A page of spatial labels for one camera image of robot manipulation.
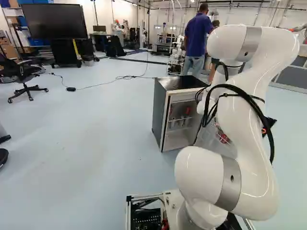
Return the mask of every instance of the black monitor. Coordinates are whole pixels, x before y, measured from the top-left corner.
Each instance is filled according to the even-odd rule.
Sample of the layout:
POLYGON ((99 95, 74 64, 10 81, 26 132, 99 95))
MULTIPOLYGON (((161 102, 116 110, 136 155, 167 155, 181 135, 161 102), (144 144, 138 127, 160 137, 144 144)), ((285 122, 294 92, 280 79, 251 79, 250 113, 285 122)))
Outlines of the black monitor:
POLYGON ((106 32, 105 25, 93 25, 93 30, 96 32, 106 32))
POLYGON ((87 38, 83 9, 78 4, 22 4, 32 38, 87 38))

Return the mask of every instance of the person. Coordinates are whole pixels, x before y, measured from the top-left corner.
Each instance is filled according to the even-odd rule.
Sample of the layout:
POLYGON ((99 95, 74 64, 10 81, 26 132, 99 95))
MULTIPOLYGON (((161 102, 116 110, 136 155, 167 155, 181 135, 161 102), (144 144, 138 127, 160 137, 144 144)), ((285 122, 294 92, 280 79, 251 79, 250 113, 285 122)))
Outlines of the person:
POLYGON ((207 16, 208 4, 202 3, 199 11, 192 18, 185 29, 184 45, 186 58, 181 75, 187 75, 190 67, 193 67, 192 75, 198 77, 205 60, 205 39, 213 30, 210 18, 207 16))
MULTIPOLYGON (((217 27, 220 26, 220 21, 219 20, 214 20, 214 21, 212 21, 212 25, 213 25, 214 29, 216 29, 217 27)), ((210 70, 209 78, 208 78, 209 84, 211 84, 212 81, 213 81, 213 77, 215 75, 215 68, 219 64, 219 62, 220 62, 219 59, 211 58, 212 65, 211 65, 211 70, 210 70)))

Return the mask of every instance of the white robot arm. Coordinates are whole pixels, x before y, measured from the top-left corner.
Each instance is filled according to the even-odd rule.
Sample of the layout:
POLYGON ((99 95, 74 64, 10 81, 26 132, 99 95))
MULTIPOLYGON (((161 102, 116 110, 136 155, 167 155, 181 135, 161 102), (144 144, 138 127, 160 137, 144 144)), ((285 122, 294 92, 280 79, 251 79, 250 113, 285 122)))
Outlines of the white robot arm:
MULTIPOLYGON (((230 66, 226 84, 264 99, 272 78, 296 58, 299 43, 284 29, 226 25, 209 36, 207 50, 210 56, 230 66), (238 74, 238 66, 247 61, 251 68, 238 74)), ((225 83, 222 68, 217 70, 208 89, 220 83, 225 83)), ((209 90, 204 91, 198 105, 201 114, 209 90)), ((190 219, 205 230, 221 225, 228 211, 251 220, 267 220, 279 205, 275 174, 263 145, 262 123, 242 97, 219 98, 224 93, 236 94, 229 89, 215 89, 209 108, 218 100, 216 117, 236 147, 236 157, 190 146, 180 151, 175 163, 176 183, 185 199, 184 208, 190 219)), ((264 111, 264 102, 254 101, 264 111)))
POLYGON ((303 42, 303 44, 307 44, 307 23, 304 24, 304 25, 295 27, 293 29, 290 29, 291 32, 300 32, 302 30, 305 30, 304 34, 303 34, 304 35, 304 42, 303 42))

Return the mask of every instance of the trash can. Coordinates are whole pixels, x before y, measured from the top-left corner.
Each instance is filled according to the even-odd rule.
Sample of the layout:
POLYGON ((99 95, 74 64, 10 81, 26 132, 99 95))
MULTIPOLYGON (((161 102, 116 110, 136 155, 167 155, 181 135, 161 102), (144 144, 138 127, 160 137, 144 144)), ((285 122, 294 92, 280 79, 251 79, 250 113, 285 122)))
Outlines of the trash can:
POLYGON ((93 55, 81 55, 81 58, 86 66, 94 65, 94 56, 93 55))

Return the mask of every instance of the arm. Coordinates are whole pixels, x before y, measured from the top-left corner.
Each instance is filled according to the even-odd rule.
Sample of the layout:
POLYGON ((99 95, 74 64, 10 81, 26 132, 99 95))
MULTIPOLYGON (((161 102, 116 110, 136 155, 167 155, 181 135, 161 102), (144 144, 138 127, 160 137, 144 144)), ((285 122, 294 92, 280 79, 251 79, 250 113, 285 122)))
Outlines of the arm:
POLYGON ((205 33, 206 33, 205 35, 211 34, 211 32, 214 30, 214 26, 212 25, 212 22, 209 17, 206 18, 204 22, 204 26, 205 26, 205 33))
POLYGON ((184 49, 187 51, 188 49, 188 38, 189 38, 189 24, 190 22, 188 22, 187 27, 184 31, 184 49))
POLYGON ((184 37, 184 49, 187 50, 188 48, 188 36, 184 37))

